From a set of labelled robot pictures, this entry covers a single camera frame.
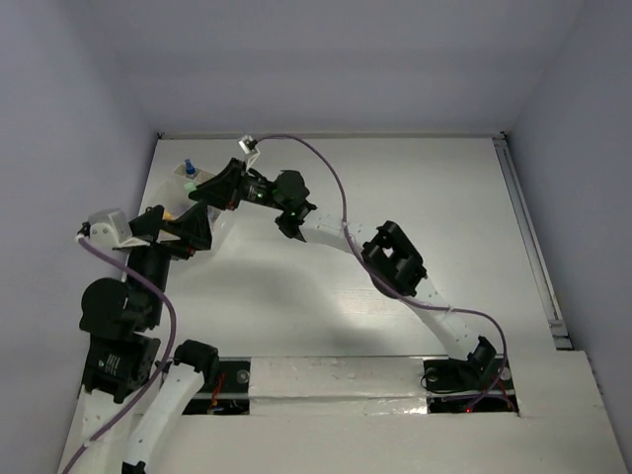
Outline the clear spray bottle blue cap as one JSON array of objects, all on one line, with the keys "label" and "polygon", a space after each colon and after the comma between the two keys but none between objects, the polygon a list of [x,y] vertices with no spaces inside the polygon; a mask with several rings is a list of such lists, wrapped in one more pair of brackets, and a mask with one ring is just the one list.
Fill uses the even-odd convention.
[{"label": "clear spray bottle blue cap", "polygon": [[184,173],[185,176],[189,179],[193,179],[196,175],[197,169],[195,168],[193,162],[190,159],[186,159],[184,161]]}]

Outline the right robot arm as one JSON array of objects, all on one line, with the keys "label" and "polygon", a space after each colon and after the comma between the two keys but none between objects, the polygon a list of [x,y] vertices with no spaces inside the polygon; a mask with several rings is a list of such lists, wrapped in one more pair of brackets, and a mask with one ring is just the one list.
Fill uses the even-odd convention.
[{"label": "right robot arm", "polygon": [[282,171],[270,181],[235,158],[189,192],[190,199],[221,210],[234,210],[243,201],[276,209],[276,226],[285,237],[358,258],[376,289],[409,307],[441,342],[462,385],[476,387],[485,381],[495,347],[441,298],[423,257],[401,227],[390,220],[374,229],[349,224],[320,211],[308,197],[299,172]]}]

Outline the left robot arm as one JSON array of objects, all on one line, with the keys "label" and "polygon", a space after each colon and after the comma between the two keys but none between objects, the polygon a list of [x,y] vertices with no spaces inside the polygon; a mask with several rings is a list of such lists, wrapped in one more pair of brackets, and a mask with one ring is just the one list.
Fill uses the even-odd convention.
[{"label": "left robot arm", "polygon": [[81,396],[81,443],[64,473],[151,473],[200,390],[221,382],[217,348],[176,342],[177,314],[165,293],[170,266],[211,247],[207,207],[178,217],[161,205],[128,219],[91,215],[76,242],[124,274],[92,282],[79,328],[89,337]]}]

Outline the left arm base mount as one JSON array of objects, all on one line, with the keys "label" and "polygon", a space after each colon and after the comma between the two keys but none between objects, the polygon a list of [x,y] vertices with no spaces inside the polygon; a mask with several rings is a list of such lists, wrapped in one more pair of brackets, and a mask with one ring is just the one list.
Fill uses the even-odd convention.
[{"label": "left arm base mount", "polygon": [[203,385],[183,414],[241,416],[250,413],[251,360],[222,358],[214,382]]}]

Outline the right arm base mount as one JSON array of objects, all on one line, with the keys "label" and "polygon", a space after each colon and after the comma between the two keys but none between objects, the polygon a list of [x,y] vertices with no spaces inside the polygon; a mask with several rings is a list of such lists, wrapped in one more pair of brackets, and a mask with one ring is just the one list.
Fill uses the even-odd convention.
[{"label": "right arm base mount", "polygon": [[481,380],[470,366],[448,358],[426,359],[420,384],[426,390],[431,414],[519,412],[513,374],[497,357],[491,372]]}]

